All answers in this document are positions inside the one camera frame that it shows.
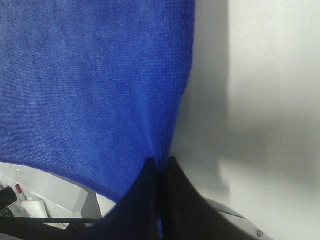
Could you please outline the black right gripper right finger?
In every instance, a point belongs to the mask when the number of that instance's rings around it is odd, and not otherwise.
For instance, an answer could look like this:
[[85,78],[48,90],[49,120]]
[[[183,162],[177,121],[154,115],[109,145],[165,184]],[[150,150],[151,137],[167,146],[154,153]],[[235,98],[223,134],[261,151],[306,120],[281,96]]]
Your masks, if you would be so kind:
[[197,192],[171,156],[162,178],[162,229],[165,240],[250,240]]

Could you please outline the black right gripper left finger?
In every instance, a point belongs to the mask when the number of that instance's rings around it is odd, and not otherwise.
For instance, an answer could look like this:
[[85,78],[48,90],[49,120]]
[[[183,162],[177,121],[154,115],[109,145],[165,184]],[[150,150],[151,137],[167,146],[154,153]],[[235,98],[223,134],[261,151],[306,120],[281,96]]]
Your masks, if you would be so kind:
[[155,160],[148,158],[126,195],[80,240],[158,240]]

